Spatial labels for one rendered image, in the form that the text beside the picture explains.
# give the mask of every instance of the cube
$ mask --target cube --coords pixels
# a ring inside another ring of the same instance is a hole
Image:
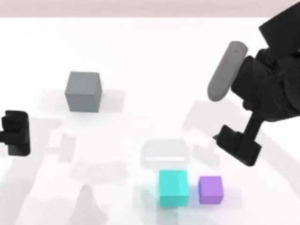
[[[71,72],[65,96],[71,112],[99,112],[102,96],[99,73]]]
[[[159,172],[160,207],[185,207],[188,205],[188,173],[183,170],[162,170]]]
[[[276,58],[300,49],[300,2],[289,7],[259,27]]]
[[[220,176],[203,176],[198,183],[200,204],[220,204],[224,197]]]

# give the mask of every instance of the black object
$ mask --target black object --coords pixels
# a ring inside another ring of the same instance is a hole
[[[29,117],[23,111],[5,111],[2,117],[3,131],[0,142],[8,145],[10,156],[28,156],[30,154]]]
[[[261,145],[255,138],[264,121],[300,115],[300,2],[260,27],[269,48],[247,56],[231,86],[252,112],[245,132],[224,125],[213,138],[217,145],[247,166],[253,166]]]

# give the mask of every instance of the white table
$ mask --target white table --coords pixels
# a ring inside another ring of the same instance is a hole
[[[0,111],[29,113],[32,154],[1,146],[0,224],[298,225],[300,118],[263,124],[255,167],[211,138],[247,123],[237,96],[211,103],[207,84],[230,41],[266,47],[265,20],[1,19]],[[100,113],[68,111],[70,71],[100,73]],[[166,168],[188,170],[189,207],[156,207]],[[197,203],[201,175],[223,177],[221,205]]]

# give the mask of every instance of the teal cube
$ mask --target teal cube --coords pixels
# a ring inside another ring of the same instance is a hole
[[[188,205],[188,173],[184,170],[159,172],[160,207],[185,207]]]

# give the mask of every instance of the black block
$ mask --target black block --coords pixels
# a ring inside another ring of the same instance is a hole
[[[269,48],[278,59],[300,49],[300,2],[259,27]]]

